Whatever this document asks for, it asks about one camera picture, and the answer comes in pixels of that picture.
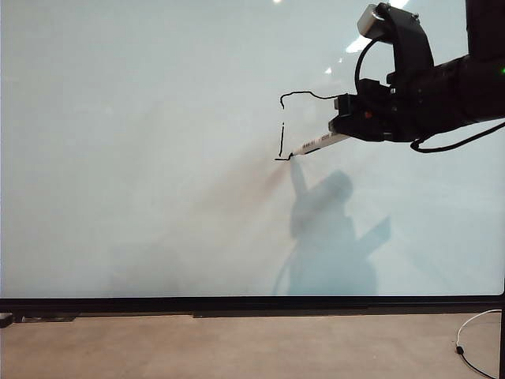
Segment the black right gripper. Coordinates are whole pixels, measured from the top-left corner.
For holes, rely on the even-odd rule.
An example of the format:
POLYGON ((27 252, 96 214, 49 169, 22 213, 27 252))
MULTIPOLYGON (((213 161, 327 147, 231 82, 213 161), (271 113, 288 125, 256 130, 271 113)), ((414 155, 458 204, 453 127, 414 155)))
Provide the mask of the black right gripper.
POLYGON ((336 96, 334 109, 338 117, 328 123, 328 129, 361 141, 415 141, 431 137, 432 133, 421 124, 417 109, 391 90, 379 81, 360 79, 357 74, 357 95, 336 96), (366 118, 350 117, 359 107, 359 100, 366 118))

